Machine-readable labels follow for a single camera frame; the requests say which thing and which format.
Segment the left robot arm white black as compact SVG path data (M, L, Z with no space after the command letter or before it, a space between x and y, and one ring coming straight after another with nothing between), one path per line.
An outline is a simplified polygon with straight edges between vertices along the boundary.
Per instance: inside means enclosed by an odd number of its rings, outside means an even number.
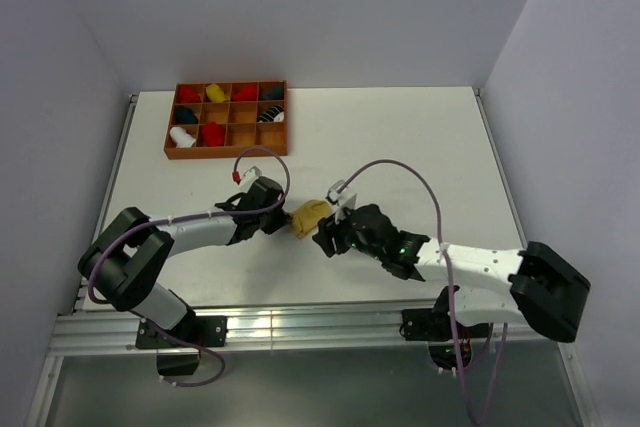
M202 214L153 220L136 207L126 208L82 255L78 271L115 310L145 318L170 345L183 346L195 334L195 313L158 282L167 259L238 244L257 231L277 231L287 223L283 199L279 183L258 176Z

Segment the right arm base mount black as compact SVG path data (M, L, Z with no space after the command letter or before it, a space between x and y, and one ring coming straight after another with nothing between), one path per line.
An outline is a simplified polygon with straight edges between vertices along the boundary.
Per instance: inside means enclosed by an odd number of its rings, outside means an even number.
M449 316L443 313L433 313L430 308L405 309L401 311L402 322L399 334L406 341L436 342L437 346L428 348L431 361L437 368L452 371L457 367L453 334ZM477 324L465 327L456 324L458 342L464 367L473 361L472 341L485 340L492 330L488 324Z

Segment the red santa sock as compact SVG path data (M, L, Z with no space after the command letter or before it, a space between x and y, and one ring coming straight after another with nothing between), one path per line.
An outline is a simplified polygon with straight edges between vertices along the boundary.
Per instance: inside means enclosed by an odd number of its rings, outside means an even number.
M202 143L206 147L221 147L225 145L226 130L216 122L204 124L201 129Z

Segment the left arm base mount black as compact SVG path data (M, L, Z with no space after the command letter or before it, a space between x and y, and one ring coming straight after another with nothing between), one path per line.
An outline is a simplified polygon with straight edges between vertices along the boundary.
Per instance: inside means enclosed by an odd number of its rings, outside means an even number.
M166 331L141 320L134 346L157 351L156 370L164 381L178 386L205 385L218 380L226 370L226 361L214 348L225 346L227 320L226 316L192 316ZM211 379L189 381L206 357L218 362L218 371Z

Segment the beige sock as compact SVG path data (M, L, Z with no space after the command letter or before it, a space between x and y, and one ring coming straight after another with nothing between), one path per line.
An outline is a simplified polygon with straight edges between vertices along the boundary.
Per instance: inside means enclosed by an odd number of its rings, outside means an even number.
M314 229L320 220L331 215L331 206L325 200L312 199L291 214L290 225L298 239L306 237Z

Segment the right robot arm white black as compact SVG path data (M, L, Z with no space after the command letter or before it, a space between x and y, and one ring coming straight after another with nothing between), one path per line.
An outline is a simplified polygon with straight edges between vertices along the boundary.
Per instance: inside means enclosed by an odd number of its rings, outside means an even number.
M591 284L548 245L491 250L397 229L379 206L345 208L323 218L312 237L327 257L356 250L401 280L442 283L453 294L433 312L435 330L525 324L555 342L575 341Z

